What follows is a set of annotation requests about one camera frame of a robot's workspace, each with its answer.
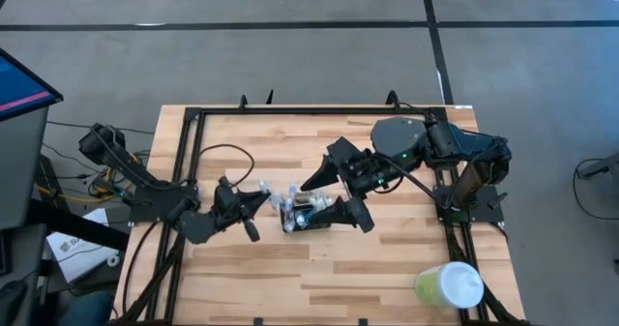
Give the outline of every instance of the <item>gray floor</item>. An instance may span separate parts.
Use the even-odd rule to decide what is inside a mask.
[[[619,0],[434,0],[439,20],[619,19]],[[423,0],[8,0],[3,24],[425,19]],[[548,325],[619,318],[619,223],[586,217],[572,172],[619,152],[617,28],[441,30],[456,104],[509,138],[501,185],[522,302]],[[153,130],[162,104],[442,102],[426,29],[3,32],[0,46],[63,92],[50,119]],[[48,127],[45,141],[77,156],[84,131]],[[130,149],[150,138],[131,135]],[[54,159],[59,174],[82,170]],[[579,182],[592,212],[619,217],[605,176]],[[66,182],[69,187],[81,187]]]

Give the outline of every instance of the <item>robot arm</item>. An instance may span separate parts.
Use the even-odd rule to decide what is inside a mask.
[[[172,225],[193,244],[205,243],[237,222],[244,224],[252,241],[260,239],[251,220],[269,193],[234,192],[223,176],[215,188],[211,211],[198,213],[201,204],[195,182],[172,184],[158,180],[127,152],[125,136],[117,129],[95,124],[90,133],[79,140],[79,151],[95,164],[114,168],[140,189],[139,199],[123,193],[125,203],[152,209],[158,218]]]
[[[464,132],[431,118],[425,122],[404,117],[380,120],[372,129],[371,140],[374,152],[360,151],[343,137],[327,147],[322,165],[301,190],[311,191],[340,179],[350,199],[343,201],[339,197],[334,205],[313,214],[311,222],[358,224],[368,232],[373,229],[373,221],[363,202],[367,193],[387,190],[390,182],[401,177],[434,197],[431,190],[410,175],[422,162],[432,168],[469,162],[441,205],[460,208],[474,201],[480,187],[501,182],[512,157],[503,137]]]

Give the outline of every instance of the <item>computer screen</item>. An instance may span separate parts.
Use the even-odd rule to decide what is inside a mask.
[[[62,101],[62,95],[0,49],[0,121]]]

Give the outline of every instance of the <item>white paper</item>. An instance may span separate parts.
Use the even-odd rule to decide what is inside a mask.
[[[84,215],[83,218],[109,226],[103,208],[94,210]],[[73,282],[118,253],[118,250],[105,248],[63,233],[48,235],[47,242],[67,282]]]

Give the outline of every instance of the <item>wooden table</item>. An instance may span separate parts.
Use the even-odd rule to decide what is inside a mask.
[[[477,130],[470,107],[446,109],[450,122]],[[156,177],[169,180],[172,176],[184,110],[182,105],[162,108],[148,163]],[[382,118],[386,117],[209,116],[202,146],[233,143],[254,156],[255,170],[241,190],[255,191],[258,180],[264,179],[272,190],[285,192],[291,181],[300,185],[312,175],[326,146],[338,137],[348,138],[360,149],[371,147],[369,132]],[[187,150],[186,161],[191,148]],[[202,211],[212,204],[223,174],[236,180],[248,166],[247,157],[231,149],[205,154],[197,174]],[[421,167],[414,174],[433,185],[430,169]],[[326,193],[337,196],[345,191],[342,185],[333,185]],[[418,273],[449,261],[444,228],[430,198],[404,182],[394,193],[370,193],[367,205],[375,222],[368,234],[345,225],[284,234],[279,215],[265,203],[255,219],[259,242],[252,243],[243,227],[235,225],[206,244],[187,243],[174,323],[250,324],[255,317],[263,317],[266,324],[357,324],[359,318],[367,318],[370,324],[459,324],[455,310],[422,305],[413,288]],[[146,227],[133,229],[127,257],[133,255]],[[139,253],[129,286],[130,302],[153,274],[160,233],[161,226]],[[505,238],[486,224],[475,224],[473,237],[486,283],[508,311],[524,317]],[[163,315],[167,286],[164,281],[158,317]],[[123,289],[121,283],[115,301],[118,311]]]

